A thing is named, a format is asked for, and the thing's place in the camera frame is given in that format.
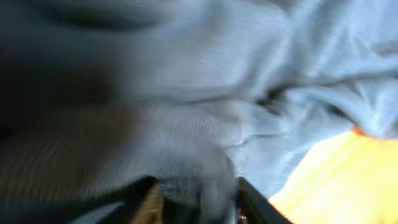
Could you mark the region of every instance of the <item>yellow surface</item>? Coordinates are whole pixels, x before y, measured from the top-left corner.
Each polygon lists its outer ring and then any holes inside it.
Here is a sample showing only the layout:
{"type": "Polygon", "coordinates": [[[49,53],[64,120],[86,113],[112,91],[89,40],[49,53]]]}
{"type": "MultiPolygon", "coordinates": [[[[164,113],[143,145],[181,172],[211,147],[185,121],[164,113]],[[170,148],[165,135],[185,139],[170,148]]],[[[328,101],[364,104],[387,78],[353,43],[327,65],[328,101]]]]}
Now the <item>yellow surface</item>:
{"type": "Polygon", "coordinates": [[[322,141],[271,202],[298,224],[398,224],[398,141],[356,132],[322,141]]]}

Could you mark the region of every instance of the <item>wrinkled fabric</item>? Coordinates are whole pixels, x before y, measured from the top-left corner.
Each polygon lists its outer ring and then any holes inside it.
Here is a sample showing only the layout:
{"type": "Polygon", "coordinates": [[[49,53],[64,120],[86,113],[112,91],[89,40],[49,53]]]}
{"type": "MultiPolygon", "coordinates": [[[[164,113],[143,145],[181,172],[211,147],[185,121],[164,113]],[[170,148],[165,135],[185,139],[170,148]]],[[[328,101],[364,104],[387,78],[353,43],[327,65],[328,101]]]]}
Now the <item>wrinkled fabric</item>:
{"type": "Polygon", "coordinates": [[[3,0],[0,217],[151,175],[219,216],[308,149],[398,137],[398,3],[3,0]]]}

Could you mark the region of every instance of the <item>gray knit fabric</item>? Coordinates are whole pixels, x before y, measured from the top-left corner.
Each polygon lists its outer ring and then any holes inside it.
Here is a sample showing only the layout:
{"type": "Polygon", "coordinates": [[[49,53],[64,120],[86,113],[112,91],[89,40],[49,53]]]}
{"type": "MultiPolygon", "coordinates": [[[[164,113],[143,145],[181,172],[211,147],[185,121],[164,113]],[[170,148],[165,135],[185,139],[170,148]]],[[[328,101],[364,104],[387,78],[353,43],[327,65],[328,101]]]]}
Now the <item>gray knit fabric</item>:
{"type": "Polygon", "coordinates": [[[117,192],[228,207],[311,146],[398,137],[398,2],[2,0],[0,218],[117,192]]]}

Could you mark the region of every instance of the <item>blue fabric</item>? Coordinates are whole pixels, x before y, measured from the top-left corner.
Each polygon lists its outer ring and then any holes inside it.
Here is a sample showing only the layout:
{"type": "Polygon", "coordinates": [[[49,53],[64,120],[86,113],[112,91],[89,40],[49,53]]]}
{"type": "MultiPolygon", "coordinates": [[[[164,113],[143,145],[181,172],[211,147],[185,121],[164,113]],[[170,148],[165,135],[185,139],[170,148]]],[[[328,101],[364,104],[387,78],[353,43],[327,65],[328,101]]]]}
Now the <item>blue fabric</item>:
{"type": "Polygon", "coordinates": [[[398,136],[390,0],[3,0],[1,215],[144,175],[220,215],[271,197],[308,149],[398,136]]]}

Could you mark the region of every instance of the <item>light blue cloth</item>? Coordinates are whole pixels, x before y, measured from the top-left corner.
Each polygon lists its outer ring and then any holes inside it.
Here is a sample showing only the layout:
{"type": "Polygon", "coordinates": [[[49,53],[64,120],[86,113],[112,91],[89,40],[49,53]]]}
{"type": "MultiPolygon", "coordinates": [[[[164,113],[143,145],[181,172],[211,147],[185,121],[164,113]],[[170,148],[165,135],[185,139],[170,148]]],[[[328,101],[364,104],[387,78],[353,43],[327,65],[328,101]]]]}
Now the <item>light blue cloth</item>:
{"type": "MultiPolygon", "coordinates": [[[[270,197],[317,141],[354,126],[398,137],[397,12],[390,0],[3,0],[0,122],[16,131],[0,196],[79,201],[153,175],[217,216],[236,189],[227,155],[270,197]]],[[[3,214],[24,207],[9,200],[3,214]]]]}

